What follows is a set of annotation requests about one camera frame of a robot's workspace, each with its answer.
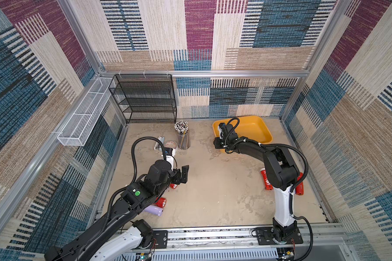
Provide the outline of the red flashlight white flower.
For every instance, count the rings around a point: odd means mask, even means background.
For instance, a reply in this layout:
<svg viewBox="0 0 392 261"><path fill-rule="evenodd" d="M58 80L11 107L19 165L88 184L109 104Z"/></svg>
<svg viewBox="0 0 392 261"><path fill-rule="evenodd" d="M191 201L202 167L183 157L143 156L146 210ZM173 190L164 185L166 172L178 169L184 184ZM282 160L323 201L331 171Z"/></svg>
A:
<svg viewBox="0 0 392 261"><path fill-rule="evenodd" d="M260 170L260 173L261 173L263 181L264 181L265 189L266 190L273 190L273 186L271 185L271 183L269 182L269 180L267 178L267 173L266 173L265 168L262 168Z"/></svg>

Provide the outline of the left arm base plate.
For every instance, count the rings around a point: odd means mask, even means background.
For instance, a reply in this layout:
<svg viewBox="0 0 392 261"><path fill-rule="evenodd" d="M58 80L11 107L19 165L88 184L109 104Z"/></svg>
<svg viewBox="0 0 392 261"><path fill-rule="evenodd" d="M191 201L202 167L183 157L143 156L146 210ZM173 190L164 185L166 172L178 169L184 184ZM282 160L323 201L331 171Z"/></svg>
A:
<svg viewBox="0 0 392 261"><path fill-rule="evenodd" d="M132 250L166 249L168 240L167 230L155 230L143 237L141 243Z"/></svg>

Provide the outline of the yellow plastic storage tray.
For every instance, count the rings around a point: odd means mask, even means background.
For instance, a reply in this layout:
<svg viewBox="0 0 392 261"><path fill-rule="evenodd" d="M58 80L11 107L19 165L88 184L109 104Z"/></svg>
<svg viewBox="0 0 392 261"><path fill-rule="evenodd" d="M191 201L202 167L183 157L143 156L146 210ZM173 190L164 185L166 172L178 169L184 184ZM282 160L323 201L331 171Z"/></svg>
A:
<svg viewBox="0 0 392 261"><path fill-rule="evenodd" d="M243 116L238 119L239 121L233 120L231 124L234 127L238 123L238 126L234 131L239 138L246 137L262 144L270 144L273 141L269 128L259 116ZM225 148L219 146L219 138L224 139L226 135L222 133L220 125L227 124L230 120L231 119L217 120L212 125L215 134L213 144L214 147L221 150L221 152L225 152Z"/></svg>

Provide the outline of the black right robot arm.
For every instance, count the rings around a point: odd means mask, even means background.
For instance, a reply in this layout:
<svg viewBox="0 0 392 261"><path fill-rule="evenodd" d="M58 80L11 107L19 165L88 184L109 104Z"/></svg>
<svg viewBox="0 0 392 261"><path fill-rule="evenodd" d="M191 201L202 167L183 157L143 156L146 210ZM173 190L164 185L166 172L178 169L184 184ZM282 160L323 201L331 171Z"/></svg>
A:
<svg viewBox="0 0 392 261"><path fill-rule="evenodd" d="M300 238L297 223L304 220L308 226L310 240L306 252L296 257L295 251L287 254L286 259L303 261L311 253L313 247L313 230L308 219L294 214L295 189L308 175L309 164L304 154L297 148L287 144L262 144L247 137L239 137L232 125L232 118L228 123L221 122L218 126L219 136L214 139L216 149L223 149L225 153L239 153L251 156L263 162L266 176L274 191L275 213L273 226L266 232L256 230L255 237L260 241L272 236L277 245L291 244L296 246L296 239Z"/></svg>

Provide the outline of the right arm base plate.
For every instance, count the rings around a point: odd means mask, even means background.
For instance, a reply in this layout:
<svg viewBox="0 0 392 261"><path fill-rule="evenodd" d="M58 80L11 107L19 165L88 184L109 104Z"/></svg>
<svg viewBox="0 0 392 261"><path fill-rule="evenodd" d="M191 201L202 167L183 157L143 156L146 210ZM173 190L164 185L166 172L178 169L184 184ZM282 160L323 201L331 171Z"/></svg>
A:
<svg viewBox="0 0 392 261"><path fill-rule="evenodd" d="M252 236L257 238L259 245L286 245L286 244L302 244L304 243L298 228L294 233L285 237L283 240L277 240L273 235L273 227L257 227L252 231Z"/></svg>

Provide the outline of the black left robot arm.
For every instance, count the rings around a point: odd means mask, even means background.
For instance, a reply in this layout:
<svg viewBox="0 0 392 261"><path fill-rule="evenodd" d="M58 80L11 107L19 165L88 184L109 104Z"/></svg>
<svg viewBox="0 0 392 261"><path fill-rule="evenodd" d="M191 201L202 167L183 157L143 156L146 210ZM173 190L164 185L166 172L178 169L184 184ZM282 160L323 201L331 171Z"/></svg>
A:
<svg viewBox="0 0 392 261"><path fill-rule="evenodd" d="M112 261L130 250L137 251L132 260L150 261L156 249L167 247L167 231L155 231L135 217L153 207L170 185L187 183L189 166L174 168L174 150L162 147L163 158L138 176L135 148L145 140L142 137L132 144L132 182L111 196L107 212L80 236L62 248L51 247L45 253L47 261Z"/></svg>

